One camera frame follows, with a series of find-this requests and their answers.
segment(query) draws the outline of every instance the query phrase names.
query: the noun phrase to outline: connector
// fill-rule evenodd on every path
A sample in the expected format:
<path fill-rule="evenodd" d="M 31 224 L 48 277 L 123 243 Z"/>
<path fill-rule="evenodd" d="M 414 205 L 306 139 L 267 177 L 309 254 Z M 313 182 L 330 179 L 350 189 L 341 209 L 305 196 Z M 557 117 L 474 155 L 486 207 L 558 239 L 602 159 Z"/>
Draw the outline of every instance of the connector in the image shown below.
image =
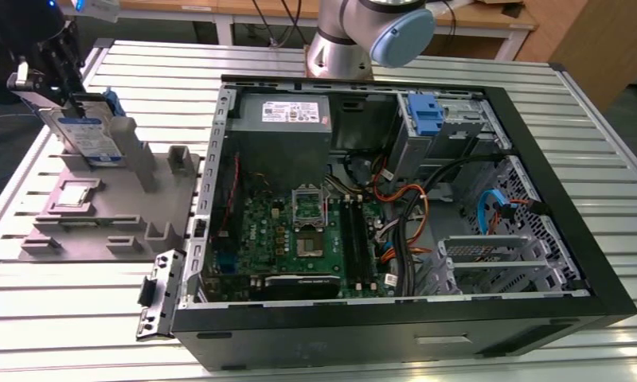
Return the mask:
<path fill-rule="evenodd" d="M 417 135 L 434 136 L 443 125 L 443 109 L 431 94 L 409 94 L 407 109 L 414 120 Z"/>
<path fill-rule="evenodd" d="M 498 205 L 498 206 L 493 205 L 493 207 L 498 211 L 501 219 L 513 219 L 514 218 L 514 214 L 517 212 L 517 205 L 513 205 L 511 203 L 509 203 L 506 205 Z"/>
<path fill-rule="evenodd" d="M 533 199 L 529 199 L 529 203 L 526 203 L 526 209 L 530 213 L 534 213 L 535 215 L 550 214 L 550 207 L 541 201 L 534 201 Z"/>

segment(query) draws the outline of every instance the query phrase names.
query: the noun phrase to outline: label sticker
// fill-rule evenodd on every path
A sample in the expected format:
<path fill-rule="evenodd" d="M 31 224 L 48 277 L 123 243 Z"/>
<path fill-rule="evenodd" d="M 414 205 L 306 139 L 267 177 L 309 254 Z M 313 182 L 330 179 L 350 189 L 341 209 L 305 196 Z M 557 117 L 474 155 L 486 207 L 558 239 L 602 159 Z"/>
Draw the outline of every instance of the label sticker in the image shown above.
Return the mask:
<path fill-rule="evenodd" d="M 395 277 L 395 275 L 391 275 L 390 273 L 387 273 L 386 275 L 383 275 L 383 285 L 389 285 L 390 287 L 395 287 L 395 280 L 398 279 L 398 277 Z"/>
<path fill-rule="evenodd" d="M 318 123 L 318 103 L 265 102 L 262 122 Z"/>
<path fill-rule="evenodd" d="M 379 174 L 387 181 L 391 181 L 391 179 L 394 178 L 394 175 L 386 169 L 382 169 L 382 172 L 379 172 Z"/>
<path fill-rule="evenodd" d="M 103 134 L 96 118 L 58 118 L 64 137 L 71 141 L 82 156 L 96 166 L 115 166 L 122 154 L 114 141 Z"/>

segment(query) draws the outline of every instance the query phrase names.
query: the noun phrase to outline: metal bracket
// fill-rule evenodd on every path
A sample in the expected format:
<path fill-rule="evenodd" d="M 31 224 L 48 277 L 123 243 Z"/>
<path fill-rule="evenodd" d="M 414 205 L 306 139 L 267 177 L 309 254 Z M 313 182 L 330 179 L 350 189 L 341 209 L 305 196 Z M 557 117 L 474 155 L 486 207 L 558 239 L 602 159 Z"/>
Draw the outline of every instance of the metal bracket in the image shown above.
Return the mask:
<path fill-rule="evenodd" d="M 137 341 L 174 338 L 170 332 L 179 292 L 185 253 L 177 249 L 155 256 L 150 276 L 143 278 L 138 304 L 143 307 L 138 318 Z"/>

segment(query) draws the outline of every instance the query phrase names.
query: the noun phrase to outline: metal panel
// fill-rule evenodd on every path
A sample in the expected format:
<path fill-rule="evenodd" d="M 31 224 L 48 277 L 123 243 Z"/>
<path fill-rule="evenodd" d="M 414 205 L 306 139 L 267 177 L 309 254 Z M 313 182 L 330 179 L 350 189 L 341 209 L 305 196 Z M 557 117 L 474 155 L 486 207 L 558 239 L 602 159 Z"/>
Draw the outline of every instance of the metal panel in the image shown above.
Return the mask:
<path fill-rule="evenodd" d="M 301 76 L 293 49 L 115 41 L 95 51 L 88 90 L 111 86 L 155 152 L 186 142 L 206 153 L 219 75 Z M 546 64 L 426 57 L 406 68 L 375 66 L 381 80 L 501 86 L 574 198 L 637 303 L 637 164 L 570 84 Z M 43 207 L 62 165 L 43 133 L 0 199 L 0 259 L 18 256 L 19 235 Z M 0 261 L 0 380 L 229 378 L 209 373 L 174 341 L 133 342 L 138 283 L 149 263 L 24 264 Z M 551 381 L 637 380 L 637 316 L 515 358 L 237 372 L 239 380 Z"/>

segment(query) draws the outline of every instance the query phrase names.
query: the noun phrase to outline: wooden table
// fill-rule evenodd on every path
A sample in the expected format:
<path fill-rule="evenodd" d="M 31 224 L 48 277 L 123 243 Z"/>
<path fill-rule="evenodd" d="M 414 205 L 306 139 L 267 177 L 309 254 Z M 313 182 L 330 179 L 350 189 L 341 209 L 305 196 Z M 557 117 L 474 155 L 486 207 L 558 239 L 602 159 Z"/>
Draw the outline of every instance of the wooden table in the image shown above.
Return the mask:
<path fill-rule="evenodd" d="M 297 0 L 286 0 L 290 12 L 297 10 Z M 291 25 L 279 0 L 257 0 L 263 18 L 270 25 Z M 315 27 L 319 0 L 302 0 L 299 26 Z M 207 21 L 217 25 L 219 45 L 233 45 L 234 24 L 262 24 L 251 0 L 121 0 L 121 18 L 150 18 L 178 21 Z M 457 36 L 491 37 L 503 42 L 495 60 L 513 60 L 529 31 L 537 23 L 522 10 L 517 18 L 501 14 L 501 6 L 475 2 L 455 10 Z M 450 12 L 437 19 L 435 35 L 451 31 Z"/>

